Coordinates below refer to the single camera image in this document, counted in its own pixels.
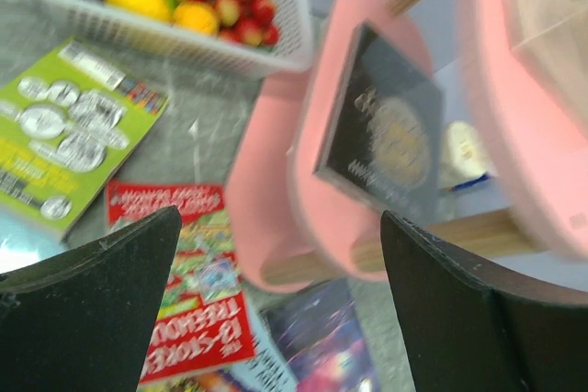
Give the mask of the red 13-Storey Treehouse book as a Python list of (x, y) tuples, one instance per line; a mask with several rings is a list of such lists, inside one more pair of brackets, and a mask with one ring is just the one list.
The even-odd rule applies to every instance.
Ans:
[(254, 339), (221, 185), (111, 180), (106, 202), (110, 231), (164, 207), (182, 218), (138, 389), (243, 391), (229, 367), (254, 356)]

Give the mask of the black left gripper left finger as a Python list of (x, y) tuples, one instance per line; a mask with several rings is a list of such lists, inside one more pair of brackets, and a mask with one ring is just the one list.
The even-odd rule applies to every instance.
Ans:
[(2, 390), (136, 390), (180, 228), (166, 207), (2, 274)]

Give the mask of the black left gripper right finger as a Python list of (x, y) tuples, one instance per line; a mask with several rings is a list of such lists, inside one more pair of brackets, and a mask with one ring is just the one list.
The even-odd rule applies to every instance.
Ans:
[(587, 294), (386, 211), (380, 239), (418, 391), (584, 391)]

